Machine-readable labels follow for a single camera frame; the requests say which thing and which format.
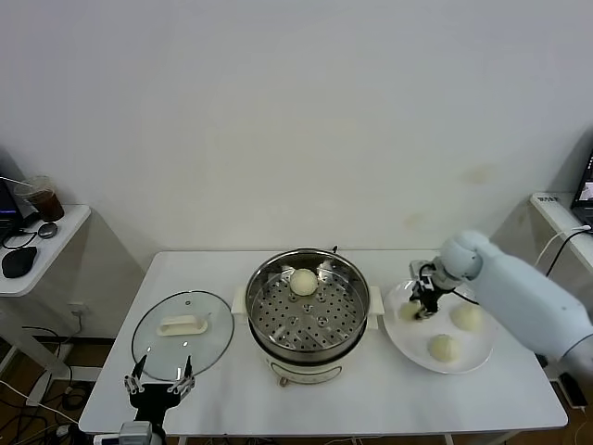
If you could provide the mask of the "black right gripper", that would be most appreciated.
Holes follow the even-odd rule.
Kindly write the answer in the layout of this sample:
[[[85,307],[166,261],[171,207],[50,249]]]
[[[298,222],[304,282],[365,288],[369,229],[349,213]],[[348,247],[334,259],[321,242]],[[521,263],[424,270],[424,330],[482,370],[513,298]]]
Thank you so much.
[[[438,312],[439,299],[440,293],[435,289],[430,278],[417,278],[409,298],[409,302],[418,309],[414,314],[414,320],[420,322],[435,315]]]

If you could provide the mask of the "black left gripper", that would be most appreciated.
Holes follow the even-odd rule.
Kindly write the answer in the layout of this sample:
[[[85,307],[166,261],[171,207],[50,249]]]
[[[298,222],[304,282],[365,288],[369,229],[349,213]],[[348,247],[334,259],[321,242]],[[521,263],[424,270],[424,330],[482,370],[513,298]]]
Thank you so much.
[[[191,356],[187,357],[182,378],[175,384],[146,383],[141,385],[147,355],[137,362],[130,374],[124,376],[124,386],[130,404],[136,409],[134,421],[163,422],[166,412],[177,407],[195,386]]]

